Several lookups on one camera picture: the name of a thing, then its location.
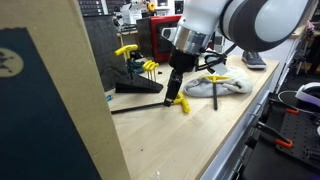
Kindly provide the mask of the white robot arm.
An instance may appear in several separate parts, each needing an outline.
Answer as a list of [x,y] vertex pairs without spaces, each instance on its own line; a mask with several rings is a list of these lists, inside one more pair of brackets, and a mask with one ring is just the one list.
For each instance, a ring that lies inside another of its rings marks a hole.
[[249,52],[270,50],[301,23],[313,0],[184,0],[177,25],[162,30],[173,45],[172,72],[164,105],[169,107],[182,84],[183,74],[197,68],[214,32]]

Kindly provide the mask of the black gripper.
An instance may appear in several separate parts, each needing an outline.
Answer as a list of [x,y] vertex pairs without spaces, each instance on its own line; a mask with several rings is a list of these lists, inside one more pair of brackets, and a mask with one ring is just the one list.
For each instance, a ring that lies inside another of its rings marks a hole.
[[183,74],[191,72],[198,60],[198,55],[191,55],[173,48],[169,58],[169,65],[173,68],[164,98],[164,105],[170,107],[176,99],[182,84]]

